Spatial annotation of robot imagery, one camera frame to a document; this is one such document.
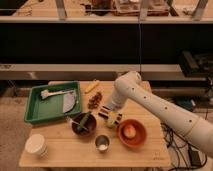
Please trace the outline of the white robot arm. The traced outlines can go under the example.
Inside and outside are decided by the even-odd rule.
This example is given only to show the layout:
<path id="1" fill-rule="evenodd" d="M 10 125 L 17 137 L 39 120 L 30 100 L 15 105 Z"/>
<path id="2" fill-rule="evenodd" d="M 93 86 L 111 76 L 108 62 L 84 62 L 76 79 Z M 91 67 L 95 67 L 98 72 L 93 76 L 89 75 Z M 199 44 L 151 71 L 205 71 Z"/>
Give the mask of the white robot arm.
<path id="1" fill-rule="evenodd" d="M 136 71 L 118 77 L 106 106 L 119 110 L 131 99 L 141 105 L 170 128 L 183 136 L 207 156 L 213 158 L 213 124 L 202 117 L 168 102 L 140 86 L 142 78 Z"/>

